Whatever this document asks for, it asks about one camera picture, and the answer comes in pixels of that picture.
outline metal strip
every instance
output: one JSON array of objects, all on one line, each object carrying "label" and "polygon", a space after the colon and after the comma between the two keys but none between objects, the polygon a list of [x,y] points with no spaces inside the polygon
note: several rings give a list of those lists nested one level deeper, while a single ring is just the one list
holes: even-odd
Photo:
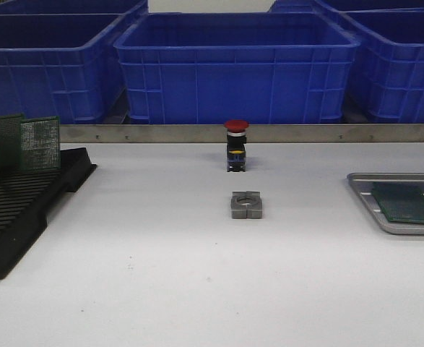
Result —
[{"label": "metal strip", "polygon": [[[424,142],[424,124],[251,125],[248,143]],[[61,125],[63,143],[225,143],[223,125]]]}]

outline gray metal block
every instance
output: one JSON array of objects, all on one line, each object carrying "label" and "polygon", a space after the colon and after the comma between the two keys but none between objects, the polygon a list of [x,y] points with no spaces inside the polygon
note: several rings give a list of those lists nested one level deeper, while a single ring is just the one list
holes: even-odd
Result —
[{"label": "gray metal block", "polygon": [[262,218],[263,202],[260,192],[233,192],[231,212],[233,219]]}]

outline aluminum tray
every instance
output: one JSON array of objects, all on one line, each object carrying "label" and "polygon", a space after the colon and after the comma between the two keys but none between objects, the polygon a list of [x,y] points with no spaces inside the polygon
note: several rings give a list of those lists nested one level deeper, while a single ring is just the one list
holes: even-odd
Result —
[{"label": "aluminum tray", "polygon": [[413,184],[424,194],[424,173],[350,173],[348,181],[383,230],[394,235],[424,235],[423,224],[390,223],[371,195],[373,182]]}]

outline red button cap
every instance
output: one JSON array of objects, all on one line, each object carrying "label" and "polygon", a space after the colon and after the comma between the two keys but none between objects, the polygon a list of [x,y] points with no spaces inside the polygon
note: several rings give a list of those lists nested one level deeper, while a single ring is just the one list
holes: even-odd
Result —
[{"label": "red button cap", "polygon": [[248,122],[241,119],[231,119],[225,123],[225,128],[230,132],[243,132],[248,128]]}]

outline white workbench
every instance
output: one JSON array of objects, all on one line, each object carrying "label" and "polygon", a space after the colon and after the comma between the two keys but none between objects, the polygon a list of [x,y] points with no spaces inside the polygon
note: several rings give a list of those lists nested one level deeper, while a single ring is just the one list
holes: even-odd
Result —
[{"label": "white workbench", "polygon": [[[424,346],[424,237],[346,180],[424,172],[424,144],[250,144],[245,173],[224,144],[86,147],[98,169],[0,282],[0,346]],[[233,220],[233,190],[264,218]]]}]

